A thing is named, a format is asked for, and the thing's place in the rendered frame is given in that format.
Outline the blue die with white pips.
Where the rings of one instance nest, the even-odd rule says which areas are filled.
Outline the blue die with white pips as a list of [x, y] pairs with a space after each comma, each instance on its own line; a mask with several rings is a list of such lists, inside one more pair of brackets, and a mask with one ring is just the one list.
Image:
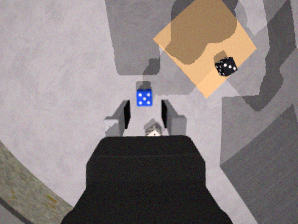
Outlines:
[[137, 106], [152, 106], [152, 90], [151, 89], [138, 89]]

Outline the tan flat mat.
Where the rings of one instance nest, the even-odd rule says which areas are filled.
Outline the tan flat mat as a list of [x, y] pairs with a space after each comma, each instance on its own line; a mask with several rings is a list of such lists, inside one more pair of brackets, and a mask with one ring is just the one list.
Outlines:
[[228, 77], [215, 63], [233, 57], [237, 68], [255, 45], [222, 0], [195, 0], [153, 40], [207, 98]]

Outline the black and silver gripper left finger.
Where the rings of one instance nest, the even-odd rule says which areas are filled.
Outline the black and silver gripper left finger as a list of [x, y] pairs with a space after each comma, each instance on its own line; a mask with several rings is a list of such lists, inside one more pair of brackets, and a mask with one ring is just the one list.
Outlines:
[[113, 116], [106, 116], [104, 128], [106, 137], [123, 136], [131, 118], [130, 100], [123, 100]]

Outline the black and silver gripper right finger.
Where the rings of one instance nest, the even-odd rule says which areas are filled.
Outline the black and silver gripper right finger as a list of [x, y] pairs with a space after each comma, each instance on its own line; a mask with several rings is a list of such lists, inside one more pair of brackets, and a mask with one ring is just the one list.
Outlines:
[[168, 99], [161, 100], [161, 118], [169, 135], [186, 135], [187, 118], [178, 115]]

